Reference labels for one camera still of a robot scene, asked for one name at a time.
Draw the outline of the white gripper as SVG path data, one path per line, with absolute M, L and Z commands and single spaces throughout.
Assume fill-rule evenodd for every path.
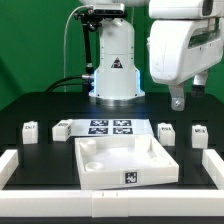
M 148 38 L 148 50 L 153 81 L 176 85 L 169 87 L 171 108 L 183 111 L 182 82 L 194 76 L 191 95 L 203 97 L 209 76 L 207 69 L 222 59 L 221 28 L 215 20 L 156 20 Z

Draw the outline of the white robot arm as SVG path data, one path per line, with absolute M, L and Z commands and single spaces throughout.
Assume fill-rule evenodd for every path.
M 145 96 L 134 65 L 134 28 L 124 20 L 130 6 L 149 6 L 155 20 L 147 39 L 150 74 L 169 87 L 171 107 L 185 108 L 184 83 L 204 94 L 209 69 L 224 53 L 224 0 L 80 0 L 88 7 L 86 31 L 100 33 L 100 65 L 89 93 L 95 102 L 126 105 Z

